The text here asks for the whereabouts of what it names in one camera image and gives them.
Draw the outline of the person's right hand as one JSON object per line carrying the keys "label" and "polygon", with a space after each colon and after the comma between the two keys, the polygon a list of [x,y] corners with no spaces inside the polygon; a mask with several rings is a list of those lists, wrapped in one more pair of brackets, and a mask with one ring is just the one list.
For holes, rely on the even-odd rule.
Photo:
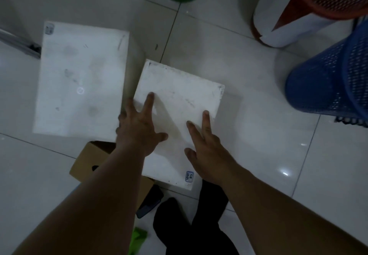
{"label": "person's right hand", "polygon": [[187,121],[188,132],[191,136],[198,163],[192,164],[200,177],[210,183],[225,187],[230,183],[237,162],[223,147],[219,137],[212,133],[209,137],[203,137],[194,123]]}

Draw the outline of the person's left hand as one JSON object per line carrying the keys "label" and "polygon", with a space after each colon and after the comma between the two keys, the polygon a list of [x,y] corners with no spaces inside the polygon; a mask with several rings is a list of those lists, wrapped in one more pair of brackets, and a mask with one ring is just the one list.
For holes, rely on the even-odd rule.
{"label": "person's left hand", "polygon": [[148,93],[143,108],[136,115],[126,115],[126,108],[119,115],[120,132],[116,138],[116,147],[129,151],[137,151],[143,157],[149,156],[158,144],[154,140],[154,123],[152,110],[154,93]]}

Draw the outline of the small white foam box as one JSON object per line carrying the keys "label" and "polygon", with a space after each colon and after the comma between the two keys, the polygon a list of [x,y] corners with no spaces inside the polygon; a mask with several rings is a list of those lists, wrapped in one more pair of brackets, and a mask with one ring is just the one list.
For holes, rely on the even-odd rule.
{"label": "small white foam box", "polygon": [[168,134],[146,157],[142,175],[170,186],[192,190],[197,173],[184,149],[194,145],[186,123],[201,128],[202,114],[207,110],[214,121],[225,86],[185,71],[147,59],[134,95],[137,111],[146,96],[154,93],[152,120],[155,132]]}

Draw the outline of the person's left forearm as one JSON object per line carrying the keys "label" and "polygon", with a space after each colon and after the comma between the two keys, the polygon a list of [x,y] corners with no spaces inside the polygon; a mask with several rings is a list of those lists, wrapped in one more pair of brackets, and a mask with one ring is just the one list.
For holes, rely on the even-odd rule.
{"label": "person's left forearm", "polygon": [[142,146],[117,147],[12,255],[128,255],[144,159]]}

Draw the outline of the person's right forearm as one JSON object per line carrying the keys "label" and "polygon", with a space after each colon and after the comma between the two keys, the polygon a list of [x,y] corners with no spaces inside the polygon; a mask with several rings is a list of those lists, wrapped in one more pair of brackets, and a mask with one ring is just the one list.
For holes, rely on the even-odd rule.
{"label": "person's right forearm", "polygon": [[255,255],[368,255],[368,247],[239,165],[223,173]]}

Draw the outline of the brown cardboard box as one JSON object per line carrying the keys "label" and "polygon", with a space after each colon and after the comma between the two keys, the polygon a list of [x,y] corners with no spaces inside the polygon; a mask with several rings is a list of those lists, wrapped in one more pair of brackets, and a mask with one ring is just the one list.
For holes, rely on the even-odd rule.
{"label": "brown cardboard box", "polygon": [[[100,165],[105,162],[115,147],[116,144],[113,142],[88,142],[72,165],[70,175],[79,182],[84,182]],[[141,177],[136,206],[137,210],[142,205],[153,185],[153,179],[144,176]]]}

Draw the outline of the large white foam box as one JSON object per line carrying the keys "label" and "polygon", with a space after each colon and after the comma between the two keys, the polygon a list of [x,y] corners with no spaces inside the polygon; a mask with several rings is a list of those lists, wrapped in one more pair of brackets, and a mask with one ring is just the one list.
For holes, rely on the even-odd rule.
{"label": "large white foam box", "polygon": [[33,133],[115,141],[129,36],[45,21]]}

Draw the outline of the black smartphone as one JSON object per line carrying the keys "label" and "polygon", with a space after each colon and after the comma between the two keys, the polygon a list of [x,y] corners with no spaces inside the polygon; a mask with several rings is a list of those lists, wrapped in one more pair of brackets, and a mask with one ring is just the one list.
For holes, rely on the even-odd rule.
{"label": "black smartphone", "polygon": [[164,193],[160,189],[157,184],[154,184],[153,187],[148,192],[147,196],[143,200],[142,204],[138,208],[136,212],[136,217],[141,219],[145,215],[147,215],[150,211],[152,211],[164,197]]}

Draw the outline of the person's legs in black trousers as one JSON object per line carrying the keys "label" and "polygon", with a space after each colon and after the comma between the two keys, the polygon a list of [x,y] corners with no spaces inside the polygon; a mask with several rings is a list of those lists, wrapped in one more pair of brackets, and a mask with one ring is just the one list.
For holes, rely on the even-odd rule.
{"label": "person's legs in black trousers", "polygon": [[165,245],[165,255],[239,255],[231,239],[220,229],[228,197],[223,189],[202,180],[196,214],[190,224],[174,197],[161,203],[153,228]]}

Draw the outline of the green cloth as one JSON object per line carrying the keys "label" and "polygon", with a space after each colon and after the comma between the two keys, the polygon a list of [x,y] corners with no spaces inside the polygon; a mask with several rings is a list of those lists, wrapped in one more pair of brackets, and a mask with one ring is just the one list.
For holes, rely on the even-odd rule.
{"label": "green cloth", "polygon": [[132,232],[131,242],[127,255],[137,255],[141,246],[147,239],[148,232],[139,227],[135,227]]}

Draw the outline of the grey metal bar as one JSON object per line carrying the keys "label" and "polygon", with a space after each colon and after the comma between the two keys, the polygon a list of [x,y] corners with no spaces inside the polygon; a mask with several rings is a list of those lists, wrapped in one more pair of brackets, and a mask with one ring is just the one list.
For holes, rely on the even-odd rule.
{"label": "grey metal bar", "polygon": [[36,59],[41,58],[42,47],[41,45],[29,40],[22,38],[18,35],[12,34],[4,29],[0,28],[0,42],[15,48],[24,54],[34,57]]}

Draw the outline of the blue plastic mesh basket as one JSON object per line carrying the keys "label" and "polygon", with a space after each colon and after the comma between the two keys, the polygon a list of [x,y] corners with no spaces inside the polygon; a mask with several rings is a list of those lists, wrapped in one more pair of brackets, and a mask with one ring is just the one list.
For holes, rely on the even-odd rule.
{"label": "blue plastic mesh basket", "polygon": [[352,33],[295,67],[284,92],[295,109],[368,128],[368,16]]}

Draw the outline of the white paper sheet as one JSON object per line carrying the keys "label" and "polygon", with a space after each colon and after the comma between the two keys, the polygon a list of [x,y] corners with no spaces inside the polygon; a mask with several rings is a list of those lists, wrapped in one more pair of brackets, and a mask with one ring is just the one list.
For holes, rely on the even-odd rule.
{"label": "white paper sheet", "polygon": [[261,44],[283,48],[335,22],[316,15],[302,0],[259,0],[250,27]]}

